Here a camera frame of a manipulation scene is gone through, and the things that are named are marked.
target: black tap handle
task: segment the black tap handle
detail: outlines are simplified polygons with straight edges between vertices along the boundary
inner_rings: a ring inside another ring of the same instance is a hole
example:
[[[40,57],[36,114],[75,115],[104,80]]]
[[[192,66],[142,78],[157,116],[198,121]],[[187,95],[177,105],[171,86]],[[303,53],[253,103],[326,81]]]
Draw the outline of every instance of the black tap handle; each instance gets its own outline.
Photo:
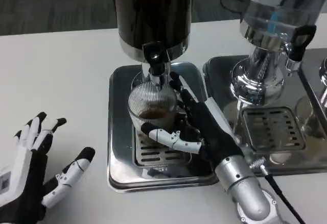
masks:
[[[169,62],[169,56],[164,44],[150,42],[143,45],[145,60],[150,64],[150,73],[159,76],[165,72],[165,63]]]
[[[291,39],[292,48],[287,52],[287,56],[295,61],[300,62],[306,52],[307,46],[315,36],[317,26],[304,25],[294,30],[293,37]]]

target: dispenser tap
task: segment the dispenser tap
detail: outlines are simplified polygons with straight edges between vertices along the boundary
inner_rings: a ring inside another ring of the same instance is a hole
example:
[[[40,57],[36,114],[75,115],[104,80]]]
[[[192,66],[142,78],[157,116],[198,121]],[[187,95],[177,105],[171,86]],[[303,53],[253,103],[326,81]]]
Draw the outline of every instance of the dispenser tap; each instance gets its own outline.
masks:
[[[164,44],[150,42],[143,45],[145,60],[150,65],[149,77],[152,83],[161,90],[164,84],[168,84],[170,58]]]
[[[317,26],[304,25],[294,30],[293,37],[290,42],[285,43],[284,51],[287,56],[286,70],[288,76],[297,72],[302,64],[303,56],[307,46],[315,36]]]

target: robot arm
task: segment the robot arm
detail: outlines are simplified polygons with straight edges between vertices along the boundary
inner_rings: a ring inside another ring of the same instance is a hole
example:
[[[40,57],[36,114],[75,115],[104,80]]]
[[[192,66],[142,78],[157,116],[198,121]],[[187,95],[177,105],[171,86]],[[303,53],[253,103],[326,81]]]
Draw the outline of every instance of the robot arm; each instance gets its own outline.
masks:
[[[182,141],[178,132],[168,133],[149,123],[142,126],[142,131],[166,146],[207,158],[225,191],[235,201],[242,222],[283,223],[276,201],[260,187],[215,101],[210,98],[205,103],[199,102],[181,76],[174,72],[170,76],[170,85],[179,92],[189,123],[199,130],[203,140]]]
[[[17,150],[13,168],[0,172],[0,223],[42,220],[47,208],[66,196],[93,159],[94,149],[86,147],[60,176],[43,185],[53,133],[66,123],[65,118],[49,120],[41,130],[45,117],[44,112],[38,114],[14,136]]]

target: white table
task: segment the white table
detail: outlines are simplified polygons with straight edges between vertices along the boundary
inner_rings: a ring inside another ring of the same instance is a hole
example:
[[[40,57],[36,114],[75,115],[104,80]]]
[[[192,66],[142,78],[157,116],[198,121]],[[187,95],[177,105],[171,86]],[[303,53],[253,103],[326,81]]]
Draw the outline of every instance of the white table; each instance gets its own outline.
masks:
[[[318,20],[310,48],[327,47],[327,14]],[[248,54],[239,21],[196,23],[191,44],[178,61],[199,69],[214,56]],[[46,178],[58,173],[85,146],[96,156],[70,195],[44,223],[228,223],[238,224],[220,184],[207,187],[119,194],[107,185],[108,88],[112,72],[134,65],[121,50],[117,29],[0,37],[0,158],[11,157],[12,136],[40,111],[66,117],[49,153]],[[307,223],[326,223],[327,173],[277,177]],[[263,186],[272,191],[263,179]],[[297,223],[279,202],[282,216]]]

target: gray carpet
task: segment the gray carpet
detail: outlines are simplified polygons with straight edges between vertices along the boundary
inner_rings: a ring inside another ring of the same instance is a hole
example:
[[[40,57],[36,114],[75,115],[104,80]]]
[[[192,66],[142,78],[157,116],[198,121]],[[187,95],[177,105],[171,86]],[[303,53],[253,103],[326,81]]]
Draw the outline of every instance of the gray carpet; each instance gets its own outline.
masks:
[[[232,11],[245,4],[224,0]],[[193,22],[237,19],[219,0],[194,0]],[[0,35],[116,28],[113,0],[0,0]]]

